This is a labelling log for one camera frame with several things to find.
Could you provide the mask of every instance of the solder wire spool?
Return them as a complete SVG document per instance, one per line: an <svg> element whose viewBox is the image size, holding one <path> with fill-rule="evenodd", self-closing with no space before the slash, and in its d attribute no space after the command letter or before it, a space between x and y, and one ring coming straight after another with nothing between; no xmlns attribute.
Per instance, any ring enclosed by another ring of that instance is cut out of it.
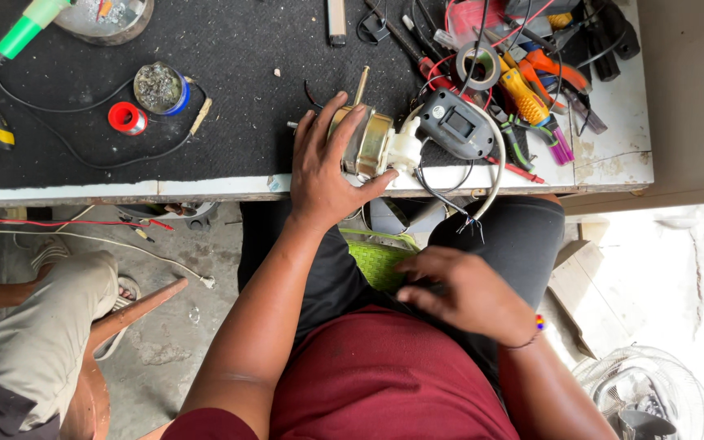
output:
<svg viewBox="0 0 704 440"><path fill-rule="evenodd" d="M466 61L474 59L472 66L473 70L477 64L482 64L485 69L485 77L481 80L476 80L472 77L469 80L469 88L473 90L487 90L496 84L499 77L502 75L502 66L498 63L498 55L488 43L480 42L480 49L474 52L477 42L470 42L464 45L455 56L455 62L451 66L451 73L456 84L463 84L466 81Z"/></svg>
<svg viewBox="0 0 704 440"><path fill-rule="evenodd" d="M108 122L110 126L127 136L135 136L143 133L149 124L149 118L145 116L143 110L132 103L116 103L110 107L108 112Z"/></svg>

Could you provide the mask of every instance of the maroon t-shirt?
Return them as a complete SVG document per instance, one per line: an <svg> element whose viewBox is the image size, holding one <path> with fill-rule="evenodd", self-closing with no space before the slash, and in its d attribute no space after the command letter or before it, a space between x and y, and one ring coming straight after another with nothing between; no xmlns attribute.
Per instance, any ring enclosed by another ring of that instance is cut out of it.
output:
<svg viewBox="0 0 704 440"><path fill-rule="evenodd" d="M162 439L251 438L222 409L180 416ZM272 438L518 438L491 384L450 337L367 306L318 327L293 353Z"/></svg>

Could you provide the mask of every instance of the yellow screwdriver handle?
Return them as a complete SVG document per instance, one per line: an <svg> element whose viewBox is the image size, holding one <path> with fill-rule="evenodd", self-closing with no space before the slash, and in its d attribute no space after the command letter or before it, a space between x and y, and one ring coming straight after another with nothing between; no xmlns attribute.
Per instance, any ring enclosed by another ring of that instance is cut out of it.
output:
<svg viewBox="0 0 704 440"><path fill-rule="evenodd" d="M548 123L550 111L548 106L542 102L539 96L523 83L518 69L510 69L502 74L501 84L509 90L515 98L515 105L518 106L520 114L529 123L536 127L541 127Z"/></svg>

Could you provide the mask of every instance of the wire fan grill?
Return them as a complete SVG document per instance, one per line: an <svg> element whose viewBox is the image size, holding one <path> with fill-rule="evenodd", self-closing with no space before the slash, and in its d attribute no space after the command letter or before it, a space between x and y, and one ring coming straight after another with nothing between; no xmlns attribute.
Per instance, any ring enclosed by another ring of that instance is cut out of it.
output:
<svg viewBox="0 0 704 440"><path fill-rule="evenodd" d="M680 440L704 440L704 388L676 358L657 348L620 348L573 371L583 390L617 427L621 409L637 408L670 421Z"/></svg>

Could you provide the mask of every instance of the workbench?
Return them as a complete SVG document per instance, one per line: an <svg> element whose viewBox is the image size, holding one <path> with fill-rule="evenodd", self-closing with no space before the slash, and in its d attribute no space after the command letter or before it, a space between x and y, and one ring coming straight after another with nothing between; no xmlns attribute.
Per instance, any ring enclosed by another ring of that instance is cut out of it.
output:
<svg viewBox="0 0 704 440"><path fill-rule="evenodd" d="M0 37L28 4L0 2ZM398 21L407 2L390 0L390 19ZM429 2L437 13L443 2ZM639 30L635 1L621 6ZM0 111L13 125L16 146L0 153L0 207L132 204L138 202L268 200L288 196L293 130L310 105L304 80L324 102L335 91L354 94L362 67L371 67L364 102L396 118L399 128L408 103L424 80L391 37L377 46L358 41L357 21L367 8L347 0L347 46L327 44L326 2L214 2L160 0L137 39L116 47L98 47L49 26L14 60L0 67L11 92L52 108L77 108L102 99L132 77L140 66L161 60L198 81L213 99L210 114L196 136L176 153L156 161L110 171L85 167L24 107L0 90ZM632 191L653 183L649 119L642 55L620 61L622 74L603 83L594 73L592 104L609 129L576 136L575 117L559 124L576 156L556 165L546 146L529 134L537 155L535 173L545 184L507 172L501 194ZM279 69L280 76L274 71ZM38 114L61 132L87 161L107 165L158 154L186 134L202 99L192 91L180 115L149 115L142 135L113 131L107 110L118 101L134 102L126 88L106 105L80 114ZM468 170L464 161L440 150L425 154L425 177L434 188L449 188ZM475 166L453 195L485 193L497 167ZM388 188L391 196L424 196L410 175Z"/></svg>

